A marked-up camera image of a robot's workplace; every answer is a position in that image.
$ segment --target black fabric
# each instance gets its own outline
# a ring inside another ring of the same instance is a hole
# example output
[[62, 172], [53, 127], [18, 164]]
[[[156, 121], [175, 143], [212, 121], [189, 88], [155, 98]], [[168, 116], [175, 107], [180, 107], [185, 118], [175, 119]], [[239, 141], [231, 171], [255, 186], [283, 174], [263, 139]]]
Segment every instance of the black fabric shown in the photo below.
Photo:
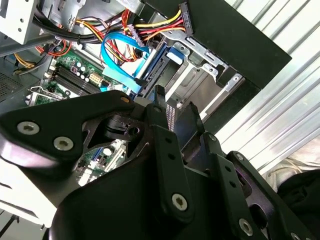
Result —
[[320, 170], [290, 177], [278, 188], [278, 195], [316, 239], [320, 239]]

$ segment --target ventilation grille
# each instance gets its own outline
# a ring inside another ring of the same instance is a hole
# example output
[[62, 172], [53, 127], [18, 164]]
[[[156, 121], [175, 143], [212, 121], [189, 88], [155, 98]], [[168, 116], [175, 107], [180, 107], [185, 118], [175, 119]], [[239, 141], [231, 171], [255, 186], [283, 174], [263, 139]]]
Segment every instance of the ventilation grille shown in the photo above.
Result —
[[176, 117], [176, 109], [169, 104], [166, 105], [166, 118], [168, 121], [168, 127], [170, 131], [175, 130], [175, 117]]
[[0, 98], [12, 94], [22, 87], [23, 85], [21, 83], [0, 72]]

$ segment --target screw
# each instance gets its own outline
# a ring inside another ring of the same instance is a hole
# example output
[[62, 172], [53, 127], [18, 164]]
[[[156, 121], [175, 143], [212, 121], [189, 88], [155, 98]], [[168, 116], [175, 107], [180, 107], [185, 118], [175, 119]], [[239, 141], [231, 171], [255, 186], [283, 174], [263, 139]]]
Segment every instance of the screw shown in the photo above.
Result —
[[39, 125], [32, 121], [20, 122], [16, 128], [20, 133], [25, 135], [35, 135], [40, 131]]
[[187, 200], [179, 193], [172, 195], [172, 203], [180, 211], [185, 211], [188, 207]]
[[66, 136], [59, 136], [53, 141], [53, 145], [60, 151], [69, 151], [74, 147], [74, 142]]
[[120, 99], [121, 99], [122, 101], [124, 101], [125, 103], [129, 103], [129, 102], [130, 102], [129, 99], [126, 98], [126, 97], [124, 97], [124, 96], [122, 96]]
[[211, 138], [212, 141], [217, 141], [217, 138], [213, 135], [209, 135], [209, 137]]
[[244, 160], [244, 157], [241, 156], [239, 153], [237, 153], [235, 156], [236, 156], [236, 158], [239, 159], [240, 161], [243, 161], [243, 160]]
[[298, 237], [298, 235], [295, 234], [294, 232], [291, 233], [291, 237], [293, 240], [300, 240], [300, 237]]
[[244, 218], [240, 218], [239, 226], [240, 226], [241, 230], [244, 231], [244, 233], [247, 234], [249, 237], [251, 237], [254, 234], [254, 231], [253, 231], [251, 225]]

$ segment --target capacitor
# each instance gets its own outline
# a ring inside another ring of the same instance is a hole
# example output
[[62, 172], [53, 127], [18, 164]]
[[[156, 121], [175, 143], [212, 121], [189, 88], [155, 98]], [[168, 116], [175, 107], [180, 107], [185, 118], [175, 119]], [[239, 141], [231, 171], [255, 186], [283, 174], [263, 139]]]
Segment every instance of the capacitor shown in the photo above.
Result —
[[103, 149], [103, 154], [106, 156], [111, 156], [114, 153], [114, 149], [112, 149], [111, 147], [106, 147], [105, 149]]

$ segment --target corrugated metal wall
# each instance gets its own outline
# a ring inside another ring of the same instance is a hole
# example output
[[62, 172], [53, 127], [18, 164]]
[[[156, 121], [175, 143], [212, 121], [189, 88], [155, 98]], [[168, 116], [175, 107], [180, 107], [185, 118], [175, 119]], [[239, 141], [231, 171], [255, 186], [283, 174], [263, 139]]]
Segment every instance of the corrugated metal wall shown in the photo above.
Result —
[[292, 56], [218, 133], [261, 174], [320, 134], [320, 0], [227, 0]]

